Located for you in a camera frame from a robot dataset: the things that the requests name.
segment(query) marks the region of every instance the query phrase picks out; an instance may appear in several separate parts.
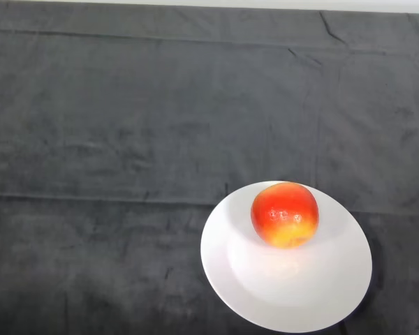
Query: apple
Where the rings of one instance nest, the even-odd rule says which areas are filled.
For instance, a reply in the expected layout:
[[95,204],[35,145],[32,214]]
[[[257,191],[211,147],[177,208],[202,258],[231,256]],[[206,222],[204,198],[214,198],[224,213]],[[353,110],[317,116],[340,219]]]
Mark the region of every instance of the apple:
[[275,184],[260,192],[251,206],[251,222],[261,239],[277,248],[309,241],[318,228],[318,205],[312,193],[296,183]]

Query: dark gray cloth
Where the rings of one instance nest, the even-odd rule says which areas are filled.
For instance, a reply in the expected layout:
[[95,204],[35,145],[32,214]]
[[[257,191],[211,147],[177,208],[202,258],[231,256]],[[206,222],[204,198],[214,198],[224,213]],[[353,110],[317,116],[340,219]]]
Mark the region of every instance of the dark gray cloth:
[[271,334],[212,291],[226,194],[317,187],[419,335],[419,15],[0,2],[0,334]]

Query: white plate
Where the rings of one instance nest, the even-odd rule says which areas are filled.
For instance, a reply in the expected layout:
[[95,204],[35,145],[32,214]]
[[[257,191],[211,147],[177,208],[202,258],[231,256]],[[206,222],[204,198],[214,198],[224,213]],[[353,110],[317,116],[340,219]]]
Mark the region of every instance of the white plate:
[[371,251],[353,216],[308,186],[320,214],[316,234],[295,249],[268,246],[252,226],[250,208],[259,192],[279,182],[245,186],[216,206],[203,229],[203,269],[243,318],[280,332],[312,332],[343,320],[362,301]]

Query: table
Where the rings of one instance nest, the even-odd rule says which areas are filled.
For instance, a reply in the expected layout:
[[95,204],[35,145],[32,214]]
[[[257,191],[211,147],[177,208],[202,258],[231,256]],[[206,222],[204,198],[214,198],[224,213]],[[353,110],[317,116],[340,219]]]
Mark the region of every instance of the table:
[[419,335],[419,15],[0,2],[0,334],[273,334],[200,262],[264,180],[369,240],[318,334]]

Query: white wall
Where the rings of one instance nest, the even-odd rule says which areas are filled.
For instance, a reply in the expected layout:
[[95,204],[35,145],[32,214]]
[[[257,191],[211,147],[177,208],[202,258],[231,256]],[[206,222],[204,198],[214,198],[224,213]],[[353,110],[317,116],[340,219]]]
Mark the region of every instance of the white wall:
[[66,2],[138,3],[151,5],[354,10],[419,13],[419,0],[57,0]]

